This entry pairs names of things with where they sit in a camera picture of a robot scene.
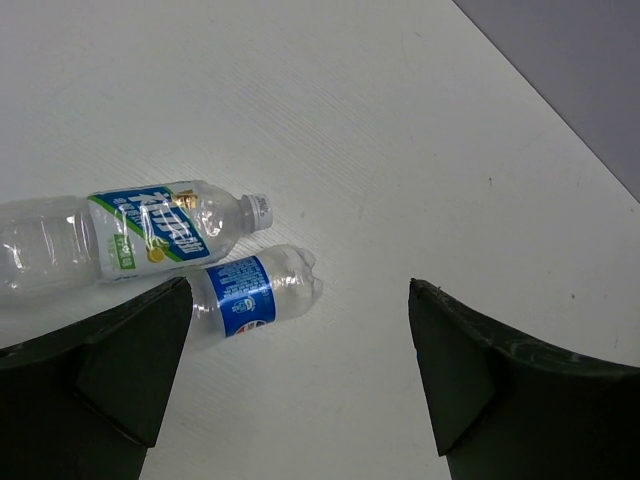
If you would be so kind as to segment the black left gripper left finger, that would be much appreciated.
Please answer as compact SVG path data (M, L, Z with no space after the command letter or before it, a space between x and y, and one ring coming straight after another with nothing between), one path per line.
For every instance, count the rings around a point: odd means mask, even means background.
M192 316L169 280L1 351L4 479L137 479L156 445Z

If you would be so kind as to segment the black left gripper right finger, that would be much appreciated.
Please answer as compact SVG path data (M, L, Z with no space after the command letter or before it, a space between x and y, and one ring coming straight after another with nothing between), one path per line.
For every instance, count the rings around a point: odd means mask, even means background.
M639 371L560 348L424 280L409 322L438 454L455 479L635 479Z

